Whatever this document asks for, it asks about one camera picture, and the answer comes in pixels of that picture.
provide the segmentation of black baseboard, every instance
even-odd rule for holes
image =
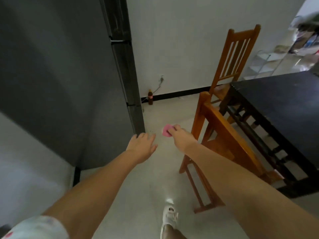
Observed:
[[[79,167],[75,167],[74,177],[73,177],[73,187],[80,182],[80,176],[81,176],[81,169]]]
[[[203,91],[209,91],[209,88],[210,88],[210,86],[206,86],[206,87],[196,88],[196,89],[191,89],[191,90],[183,90],[183,91],[178,91],[178,92],[173,92],[173,93],[154,95],[153,101],[159,101],[159,100],[170,99],[170,98],[175,98],[175,97],[180,97],[180,96],[188,96],[188,95],[198,94],[198,93],[201,93]],[[148,99],[145,99],[145,97],[142,97],[141,101],[142,101],[142,103],[146,103],[146,102],[148,102]]]

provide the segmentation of forearm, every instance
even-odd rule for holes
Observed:
[[[123,152],[108,165],[67,192],[44,215],[58,219],[70,238],[91,238],[134,168],[134,153]]]
[[[185,153],[250,238],[315,236],[316,218],[248,170],[201,144],[192,144]]]

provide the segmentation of white wall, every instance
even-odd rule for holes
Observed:
[[[319,12],[319,0],[305,0],[296,16],[308,17]]]
[[[70,188],[73,171],[0,113],[0,225],[42,213]]]
[[[261,24],[252,55],[273,50],[304,0],[127,0],[141,96],[210,86],[229,28]]]

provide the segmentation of brown bottle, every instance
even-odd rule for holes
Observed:
[[[153,93],[152,93],[151,90],[149,90],[147,96],[148,96],[148,104],[149,104],[149,105],[153,105]]]

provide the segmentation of person's left hand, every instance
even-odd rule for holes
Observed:
[[[157,149],[157,144],[153,144],[156,134],[148,137],[148,133],[141,133],[138,137],[135,134],[129,144],[126,151],[133,151],[136,154],[137,164],[146,161]]]

